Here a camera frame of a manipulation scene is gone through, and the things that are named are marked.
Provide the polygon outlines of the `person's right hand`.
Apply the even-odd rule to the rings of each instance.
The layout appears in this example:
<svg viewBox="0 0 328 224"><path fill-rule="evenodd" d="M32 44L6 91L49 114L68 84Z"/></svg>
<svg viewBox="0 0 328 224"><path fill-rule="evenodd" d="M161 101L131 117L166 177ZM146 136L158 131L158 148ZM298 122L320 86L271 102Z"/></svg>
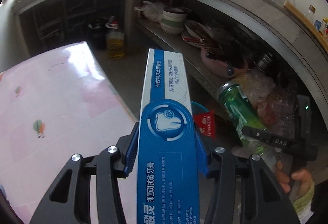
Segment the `person's right hand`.
<svg viewBox="0 0 328 224"><path fill-rule="evenodd" d="M306 169L302 168L298 171L293 172L290 176L283 172L283 163L278 161L276 164L275 175L276 179L286 193L291 192L291 180L294 183L299 183L296 194L294 195L294 200L302 198L309 191L312 183L314 182L312 174Z"/></svg>

